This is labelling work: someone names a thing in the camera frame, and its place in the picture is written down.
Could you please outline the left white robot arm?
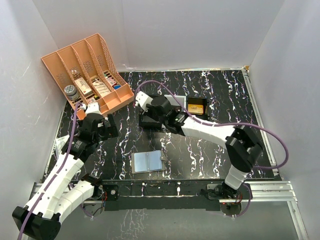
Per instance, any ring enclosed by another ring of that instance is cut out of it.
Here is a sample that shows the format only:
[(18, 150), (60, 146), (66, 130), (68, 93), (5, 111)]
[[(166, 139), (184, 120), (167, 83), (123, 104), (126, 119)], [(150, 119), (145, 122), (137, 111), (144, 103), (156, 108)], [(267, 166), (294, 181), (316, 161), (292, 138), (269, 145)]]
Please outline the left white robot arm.
[(19, 240), (23, 235), (35, 240), (55, 239), (68, 215), (85, 200), (97, 200), (103, 195), (101, 180), (90, 174), (65, 192), (99, 144), (119, 135), (113, 116), (104, 117), (98, 102), (77, 103), (75, 108), (85, 111), (84, 119), (73, 120), (71, 134), (55, 167), (25, 206), (17, 206), (12, 213)]

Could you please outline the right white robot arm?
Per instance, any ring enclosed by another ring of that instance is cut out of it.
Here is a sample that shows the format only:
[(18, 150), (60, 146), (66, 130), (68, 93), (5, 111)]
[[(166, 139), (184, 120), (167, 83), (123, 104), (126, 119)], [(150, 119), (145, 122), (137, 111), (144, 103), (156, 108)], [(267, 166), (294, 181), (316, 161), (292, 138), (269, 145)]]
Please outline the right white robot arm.
[(230, 199), (240, 194), (242, 183), (263, 152), (263, 144), (250, 127), (219, 126), (188, 114), (184, 109), (175, 110), (165, 96), (150, 97), (142, 91), (135, 94), (134, 103), (143, 115), (172, 134), (199, 138), (223, 147), (231, 163), (228, 174), (221, 185), (206, 192)]

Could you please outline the grey leather card holder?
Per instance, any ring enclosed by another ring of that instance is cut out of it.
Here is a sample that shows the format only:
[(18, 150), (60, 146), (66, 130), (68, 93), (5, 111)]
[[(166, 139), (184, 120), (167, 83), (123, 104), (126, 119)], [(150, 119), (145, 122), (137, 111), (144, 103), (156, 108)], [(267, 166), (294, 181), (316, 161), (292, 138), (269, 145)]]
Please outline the grey leather card holder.
[(131, 155), (133, 174), (160, 172), (165, 170), (167, 157), (162, 150), (137, 152)]

